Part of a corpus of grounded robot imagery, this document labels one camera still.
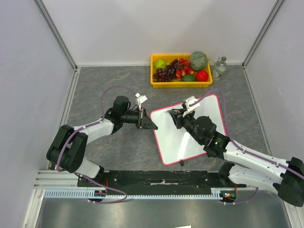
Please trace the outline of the pink framed whiteboard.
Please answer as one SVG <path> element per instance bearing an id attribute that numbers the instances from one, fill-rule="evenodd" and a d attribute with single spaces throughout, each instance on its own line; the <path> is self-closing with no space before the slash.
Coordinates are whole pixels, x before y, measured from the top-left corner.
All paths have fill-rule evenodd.
<path id="1" fill-rule="evenodd" d="M 156 109 L 150 113 L 150 119 L 158 126 L 154 135 L 164 165 L 172 165 L 179 163 L 180 160 L 188 160 L 206 154 L 203 145 L 199 145 L 184 128 L 177 129 L 171 116 L 164 113 L 166 110 L 181 108 L 182 103 L 177 103 Z M 208 116 L 217 126 L 217 132 L 226 135 L 217 95 L 208 95 L 200 102 L 200 106 L 195 110 L 194 117 L 198 118 L 200 116 Z"/>

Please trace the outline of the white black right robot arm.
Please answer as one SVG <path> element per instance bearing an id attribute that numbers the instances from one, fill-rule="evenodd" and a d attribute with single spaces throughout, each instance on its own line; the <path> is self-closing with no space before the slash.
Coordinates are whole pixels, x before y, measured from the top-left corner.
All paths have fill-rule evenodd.
<path id="1" fill-rule="evenodd" d="M 274 192 L 283 201 L 295 206 L 304 205 L 304 163 L 292 157 L 280 159 L 247 149 L 217 131 L 208 116 L 194 117 L 183 109 L 168 111 L 177 129 L 185 129 L 209 157 L 225 160 L 218 174 L 218 183 L 254 186 Z"/>

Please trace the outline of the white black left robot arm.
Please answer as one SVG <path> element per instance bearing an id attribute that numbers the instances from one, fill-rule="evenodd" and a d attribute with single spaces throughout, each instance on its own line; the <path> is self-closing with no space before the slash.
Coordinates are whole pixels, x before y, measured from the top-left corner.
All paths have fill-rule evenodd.
<path id="1" fill-rule="evenodd" d="M 118 96 L 113 107 L 97 121 L 76 127 L 61 126 L 47 151 L 47 160 L 56 165 L 59 171 L 87 176 L 88 182 L 94 187 L 101 186 L 104 182 L 104 169 L 84 158 L 86 146 L 101 137 L 116 133 L 124 123 L 134 124 L 140 130 L 158 129 L 142 107 L 141 102 L 147 100 L 146 96 L 137 96 L 135 109 L 130 109 L 131 103 L 127 97 Z"/>

